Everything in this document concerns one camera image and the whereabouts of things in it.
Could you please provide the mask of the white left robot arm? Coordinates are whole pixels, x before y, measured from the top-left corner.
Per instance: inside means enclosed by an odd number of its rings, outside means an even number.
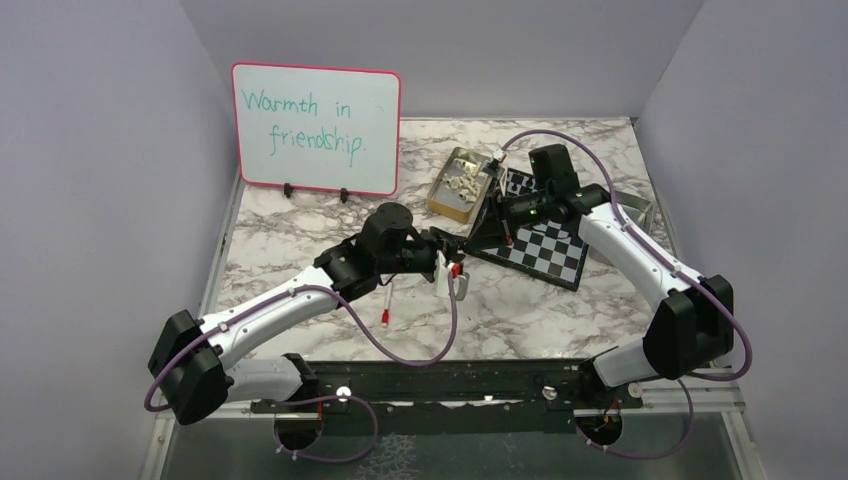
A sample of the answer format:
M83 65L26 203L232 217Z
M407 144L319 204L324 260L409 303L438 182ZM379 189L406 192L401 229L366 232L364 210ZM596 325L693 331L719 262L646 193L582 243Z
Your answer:
M154 378L145 395L150 412L170 410L182 425L230 402L278 399L290 410L313 401L314 384L294 354L274 360L248 353L301 322L372 292L387 274L420 274L456 303L468 276L465 238L431 227L418 231L405 206L381 204L359 233L325 250L284 284L241 305L194 318L183 310L163 327L148 362Z

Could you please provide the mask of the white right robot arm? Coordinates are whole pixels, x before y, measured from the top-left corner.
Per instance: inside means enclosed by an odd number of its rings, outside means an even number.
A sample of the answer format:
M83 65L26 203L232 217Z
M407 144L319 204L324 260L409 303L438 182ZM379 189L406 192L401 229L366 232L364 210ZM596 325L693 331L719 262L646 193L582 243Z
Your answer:
M487 194L466 251L517 245L520 229L553 221L611 261L653 312L641 339L580 365L577 393L585 404L600 407L634 381L678 379L732 349L733 290L724 277L706 278L678 262L634 226L605 188L581 186L566 146L536 148L529 159L535 191Z

